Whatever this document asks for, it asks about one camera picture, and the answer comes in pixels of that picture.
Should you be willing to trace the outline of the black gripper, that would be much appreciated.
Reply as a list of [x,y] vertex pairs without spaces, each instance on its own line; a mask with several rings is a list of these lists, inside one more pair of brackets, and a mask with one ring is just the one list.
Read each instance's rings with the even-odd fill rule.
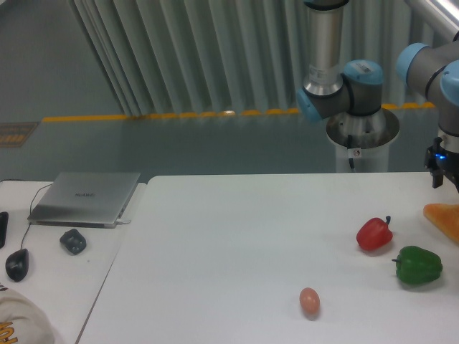
[[441,146],[445,141],[440,137],[433,140],[433,144],[425,153],[425,168],[432,176],[432,187],[439,188],[443,179],[458,179],[458,153]]

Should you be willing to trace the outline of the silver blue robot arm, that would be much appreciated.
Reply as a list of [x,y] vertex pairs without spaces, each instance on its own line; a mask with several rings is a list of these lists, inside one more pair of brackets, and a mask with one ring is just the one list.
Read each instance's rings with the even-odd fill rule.
[[[344,1],[307,1],[311,29],[308,74],[296,93],[309,121],[326,121],[339,173],[385,172],[389,147],[399,134],[397,117],[382,107],[382,68],[355,59],[339,67]],[[403,83],[439,112],[438,132],[427,148],[424,165],[439,187],[458,183],[458,5],[452,1],[410,1],[446,44],[406,47],[396,71]]]

